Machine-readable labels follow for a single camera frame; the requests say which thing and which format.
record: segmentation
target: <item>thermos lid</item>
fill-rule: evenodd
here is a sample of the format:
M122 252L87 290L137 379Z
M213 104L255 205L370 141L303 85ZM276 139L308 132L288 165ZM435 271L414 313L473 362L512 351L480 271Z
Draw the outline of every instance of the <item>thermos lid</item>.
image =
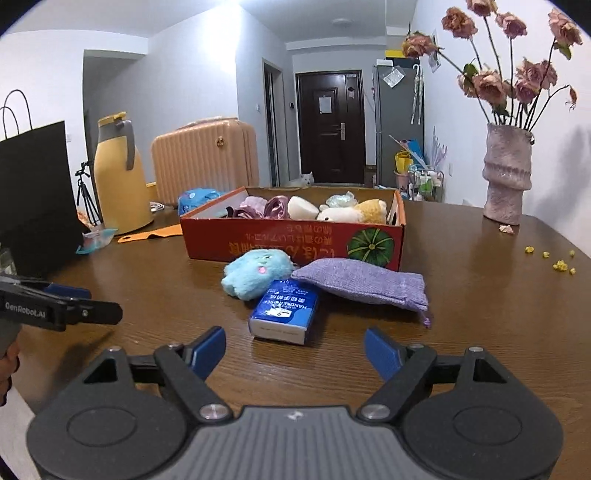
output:
M99 120L99 127L102 127L102 126L108 125L108 124L112 124L116 120L125 120L126 117L127 117L127 112L117 113L116 115L108 115L108 116L101 118Z

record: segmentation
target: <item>open box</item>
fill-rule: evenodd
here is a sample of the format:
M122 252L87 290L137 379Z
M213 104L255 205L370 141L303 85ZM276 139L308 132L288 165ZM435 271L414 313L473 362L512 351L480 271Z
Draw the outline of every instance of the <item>open box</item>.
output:
M220 218L226 207L238 208L247 196L271 199L299 196L317 207L337 194L351 191L360 202L384 200L388 225L303 220ZM189 257L231 262L256 248L278 248L294 263L307 265L319 258L354 258L398 271L406 215L398 190L352 187L264 189L242 187L184 214L180 218Z

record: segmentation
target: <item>door frame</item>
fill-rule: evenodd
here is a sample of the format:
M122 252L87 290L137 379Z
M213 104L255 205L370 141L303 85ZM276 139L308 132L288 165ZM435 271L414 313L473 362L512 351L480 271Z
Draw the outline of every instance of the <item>door frame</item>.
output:
M366 119L365 119L365 90L363 89L363 70L323 70L321 72L299 72L295 74L295 101L297 105L297 128L298 128L298 147L299 147L299 154L300 154L300 172L301 169L301 152L302 152L302 143L301 143L301 103L300 103L300 93L301 93L301 82L300 79L306 76L312 75L326 75L326 74L335 74L335 73L342 73L344 75L347 74L356 74L357 75L357 86L359 89L359 100L361 102L361 117L362 117L362 132L363 132L363 165L364 167L367 165L367 131L366 131Z
M275 147L277 149L277 176L278 186L287 184L290 181L290 156L289 148L287 144L287 116L285 113L285 83L283 69L279 68L274 63L262 59L262 75L263 75L263 97L264 97L264 111L262 112L265 116L265 130L269 135L267 127L267 92L265 91L265 67L269 67L273 73L273 97L274 104L272 109L275 112ZM267 155L269 159L269 173L271 173L271 152L269 150L269 141L266 140L267 144Z

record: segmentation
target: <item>dark brown door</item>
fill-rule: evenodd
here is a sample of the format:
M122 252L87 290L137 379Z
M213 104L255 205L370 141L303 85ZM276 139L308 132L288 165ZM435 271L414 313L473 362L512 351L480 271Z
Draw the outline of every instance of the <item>dark brown door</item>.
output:
M361 72L300 73L297 91L302 173L317 183L363 183Z

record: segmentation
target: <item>orange strap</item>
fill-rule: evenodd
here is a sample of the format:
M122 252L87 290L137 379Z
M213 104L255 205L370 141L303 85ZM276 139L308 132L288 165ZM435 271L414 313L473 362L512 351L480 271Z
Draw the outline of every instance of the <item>orange strap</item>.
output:
M152 230L151 232L136 233L135 235L125 235L119 238L118 243L125 244L136 240L148 240L150 238L166 238L168 236L179 236L183 234L180 223L178 225Z

